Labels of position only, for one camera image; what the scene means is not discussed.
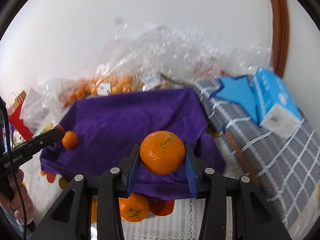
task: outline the gray plaid fabric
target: gray plaid fabric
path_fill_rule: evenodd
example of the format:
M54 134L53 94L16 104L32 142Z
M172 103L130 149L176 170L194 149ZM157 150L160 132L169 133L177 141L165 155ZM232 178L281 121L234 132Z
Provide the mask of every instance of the gray plaid fabric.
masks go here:
M194 91L216 130L228 129L254 165L266 198L290 228L320 179L320 140L304 119L287 140L257 126L239 105L209 99L220 85L217 79L198 82Z

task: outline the black cable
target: black cable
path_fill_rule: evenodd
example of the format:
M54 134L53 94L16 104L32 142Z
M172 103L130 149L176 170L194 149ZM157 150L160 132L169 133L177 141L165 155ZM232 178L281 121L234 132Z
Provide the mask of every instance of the black cable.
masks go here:
M14 183L16 184L16 188L18 190L20 201L21 201L21 204L22 204L23 219L24 219L24 223L23 223L24 224L24 227L23 227L23 240L26 240L27 239L27 213L26 213L26 207L24 205L23 197L22 197L22 194L21 194L21 190L20 190L20 187L19 187L19 183L17 181L16 173L12 169L13 161L12 161L12 156L11 156L10 131L9 131L8 116L4 116L4 131L5 131L5 141L6 141L6 145L7 145L7 152L8 152L8 158L9 158L9 163L10 163L10 169L11 169L12 177L14 179Z

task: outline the metal bolt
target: metal bolt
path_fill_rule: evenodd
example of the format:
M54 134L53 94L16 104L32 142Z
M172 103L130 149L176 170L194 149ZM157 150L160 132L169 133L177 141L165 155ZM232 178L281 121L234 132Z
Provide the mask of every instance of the metal bolt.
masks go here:
M78 174L75 176L75 181L81 181L81 180L83 180L83 175Z
M112 168L112 169L110 170L110 172L111 172L112 174L117 174L117 173L119 173L119 171L120 171L120 169L119 169L118 167L114 167L114 168Z
M214 169L213 168L206 168L204 171L207 174L214 174Z
M250 179L249 179L249 177L247 177L247 176L241 177L241 180L242 180L242 182L244 182L244 183L249 183L249 182L250 182Z

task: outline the white wall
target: white wall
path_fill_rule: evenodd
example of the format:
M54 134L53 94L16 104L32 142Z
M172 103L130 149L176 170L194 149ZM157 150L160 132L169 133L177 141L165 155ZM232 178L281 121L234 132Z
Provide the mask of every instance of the white wall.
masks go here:
M118 17L134 36L167 25L217 32L221 49L271 46L269 0L29 0L0 41L0 95L92 75Z
M288 0L290 43L284 81L320 135L320 32L297 0Z

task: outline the purple cloth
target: purple cloth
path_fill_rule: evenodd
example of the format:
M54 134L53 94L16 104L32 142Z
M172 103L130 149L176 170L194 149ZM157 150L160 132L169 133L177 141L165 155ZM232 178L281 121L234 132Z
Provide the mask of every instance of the purple cloth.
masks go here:
M209 167L223 172L225 162L191 89L133 92L77 101L61 121L64 129L78 135L75 149L61 142L42 150L41 169L72 178L101 175L128 156L135 143L150 133L167 130L193 146L195 155ZM168 175L155 175L140 166L135 190L161 199L189 198L184 165Z

